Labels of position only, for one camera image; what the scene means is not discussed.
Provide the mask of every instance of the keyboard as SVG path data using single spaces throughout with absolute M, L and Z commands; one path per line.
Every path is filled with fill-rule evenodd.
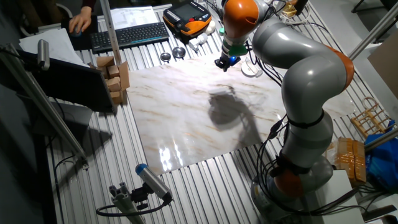
M 120 49 L 163 42 L 169 39 L 169 34 L 163 22 L 127 27 L 115 31 Z M 108 32 L 90 34 L 90 37 L 94 53 L 112 50 Z

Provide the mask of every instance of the metal pole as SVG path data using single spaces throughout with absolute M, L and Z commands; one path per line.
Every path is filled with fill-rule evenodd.
M 383 134 L 382 136 L 378 137 L 377 139 L 371 141 L 370 143 L 367 143 L 365 145 L 365 152 L 368 152 L 368 151 L 380 146 L 381 144 L 384 144 L 384 143 L 390 141 L 391 139 L 393 139 L 397 136 L 398 136 L 398 128 L 394 128 L 390 132 Z
M 351 60 L 354 60 L 371 42 L 380 32 L 382 32 L 383 28 L 389 25 L 389 23 L 398 15 L 398 2 L 392 7 L 390 11 L 380 20 L 379 23 L 370 31 L 369 35 L 359 43 L 355 49 L 349 53 L 348 57 Z
M 108 0 L 100 0 L 100 2 L 101 2 L 102 12 L 104 13 L 106 27 L 108 28 L 108 34 L 112 45 L 114 59 L 116 61 L 116 65 L 120 65 L 122 64 L 122 59 L 120 57 L 118 39 L 116 38 L 116 32 L 114 31 L 113 27 L 111 8 L 109 6 Z
M 6 49 L 16 55 L 18 54 L 12 45 L 8 45 Z M 72 147 L 73 152 L 78 157 L 86 159 L 86 154 L 83 148 L 73 136 L 65 122 L 63 122 L 57 110 L 51 105 L 49 99 L 33 75 L 30 72 L 25 71 L 21 60 L 6 53 L 0 53 L 0 60 L 4 62 L 9 71 L 24 88 L 26 93 L 32 98 L 33 102 L 48 119 L 50 124 L 55 128 L 59 136 Z

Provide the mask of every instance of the paper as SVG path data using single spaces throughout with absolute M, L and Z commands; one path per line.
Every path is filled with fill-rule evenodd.
M 152 6 L 111 10 L 114 29 L 158 22 Z
M 81 58 L 77 56 L 66 29 L 49 30 L 42 34 L 20 39 L 19 45 L 24 51 L 37 54 L 37 43 L 41 39 L 49 43 L 50 58 L 88 67 L 88 65 L 84 64 Z

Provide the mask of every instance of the marble slab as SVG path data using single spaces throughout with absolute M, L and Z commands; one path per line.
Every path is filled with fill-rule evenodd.
M 260 143 L 285 115 L 277 84 L 266 75 L 245 77 L 242 62 L 223 72 L 214 64 L 219 56 L 130 73 L 129 104 L 157 175 Z M 332 118 L 355 111 L 346 92 L 324 109 Z

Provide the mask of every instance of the computer mouse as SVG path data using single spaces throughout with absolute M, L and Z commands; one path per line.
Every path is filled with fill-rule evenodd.
M 81 30 L 79 31 L 79 33 L 77 32 L 77 26 L 75 27 L 75 30 L 69 34 L 71 37 L 79 37 L 81 36 Z

